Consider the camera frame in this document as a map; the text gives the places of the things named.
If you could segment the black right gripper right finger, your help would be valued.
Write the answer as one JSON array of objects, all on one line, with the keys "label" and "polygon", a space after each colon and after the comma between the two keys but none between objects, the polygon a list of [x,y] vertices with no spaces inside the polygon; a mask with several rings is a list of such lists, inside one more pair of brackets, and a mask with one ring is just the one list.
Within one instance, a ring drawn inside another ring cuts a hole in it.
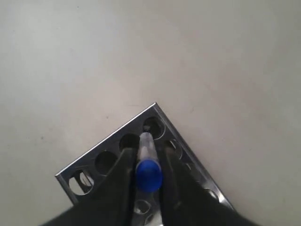
[{"label": "black right gripper right finger", "polygon": [[165,226],[254,226],[255,223],[219,203],[187,171],[174,150],[157,149],[163,181],[160,209]]}]

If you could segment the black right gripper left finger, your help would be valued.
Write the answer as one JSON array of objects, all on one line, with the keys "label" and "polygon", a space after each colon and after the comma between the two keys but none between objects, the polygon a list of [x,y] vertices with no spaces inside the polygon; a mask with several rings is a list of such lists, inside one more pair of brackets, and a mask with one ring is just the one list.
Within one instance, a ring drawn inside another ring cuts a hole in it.
[{"label": "black right gripper left finger", "polygon": [[124,148],[111,172],[86,200],[44,226],[129,226],[135,202],[137,150]]}]

